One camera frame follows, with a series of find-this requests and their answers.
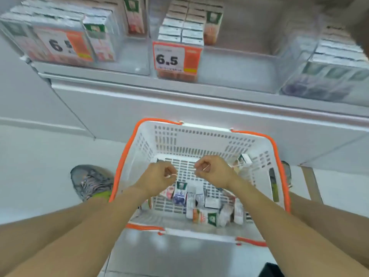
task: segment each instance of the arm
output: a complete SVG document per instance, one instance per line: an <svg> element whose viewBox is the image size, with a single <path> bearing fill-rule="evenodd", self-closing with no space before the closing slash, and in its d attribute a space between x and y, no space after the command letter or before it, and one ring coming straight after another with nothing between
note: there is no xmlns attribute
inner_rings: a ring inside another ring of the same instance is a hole
<svg viewBox="0 0 369 277"><path fill-rule="evenodd" d="M205 156L195 168L198 177L241 200L286 277L369 276L365 267L239 177L222 158Z"/></svg>
<svg viewBox="0 0 369 277"><path fill-rule="evenodd" d="M19 265L7 277L96 277L133 212L172 185L177 174L168 162L151 163L141 178L80 225Z"/></svg>

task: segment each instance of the hand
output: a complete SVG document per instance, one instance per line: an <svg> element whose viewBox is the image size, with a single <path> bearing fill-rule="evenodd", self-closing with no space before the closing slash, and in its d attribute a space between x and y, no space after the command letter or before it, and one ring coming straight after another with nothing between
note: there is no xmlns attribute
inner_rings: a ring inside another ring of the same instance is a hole
<svg viewBox="0 0 369 277"><path fill-rule="evenodd" d="M231 185L239 177L235 171L217 155L206 155L194 165L195 175L203 178L217 188L231 191Z"/></svg>
<svg viewBox="0 0 369 277"><path fill-rule="evenodd" d="M150 198L173 185L176 180L177 169L168 161L159 161L149 164L135 186L147 193L147 198Z"/></svg>

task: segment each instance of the leg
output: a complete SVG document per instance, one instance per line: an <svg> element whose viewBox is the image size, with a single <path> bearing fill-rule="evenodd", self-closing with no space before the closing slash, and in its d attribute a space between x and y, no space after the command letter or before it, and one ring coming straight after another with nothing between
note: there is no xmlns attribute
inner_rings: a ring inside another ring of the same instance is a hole
<svg viewBox="0 0 369 277"><path fill-rule="evenodd" d="M307 200L292 192L290 197L294 216L369 268L369 218Z"/></svg>
<svg viewBox="0 0 369 277"><path fill-rule="evenodd" d="M0 276L55 241L107 204L105 198L0 226Z"/></svg>

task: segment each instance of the floor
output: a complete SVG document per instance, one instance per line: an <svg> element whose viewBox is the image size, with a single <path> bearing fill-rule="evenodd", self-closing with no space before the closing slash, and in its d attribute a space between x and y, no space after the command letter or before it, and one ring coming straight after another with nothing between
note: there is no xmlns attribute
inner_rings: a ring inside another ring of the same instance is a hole
<svg viewBox="0 0 369 277"><path fill-rule="evenodd" d="M124 146L0 125L0 224L80 203L70 170L94 164L114 172ZM325 204L369 217L369 177L317 170L316 178ZM292 167L292 182L293 192L310 198L299 167ZM99 277L256 277L266 261L275 262L266 248L124 230Z"/></svg>

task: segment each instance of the person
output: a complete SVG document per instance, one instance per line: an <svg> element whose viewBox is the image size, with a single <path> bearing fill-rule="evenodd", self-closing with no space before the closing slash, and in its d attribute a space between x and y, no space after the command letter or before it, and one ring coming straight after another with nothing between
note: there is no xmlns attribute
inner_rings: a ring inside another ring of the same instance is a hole
<svg viewBox="0 0 369 277"><path fill-rule="evenodd" d="M204 156L195 169L197 177L241 200L285 276L369 276L369 219L297 195L289 214L218 156ZM169 162L150 163L107 203L112 181L90 169L76 187L82 204L0 226L0 276L97 276L137 207L172 185L176 173Z"/></svg>

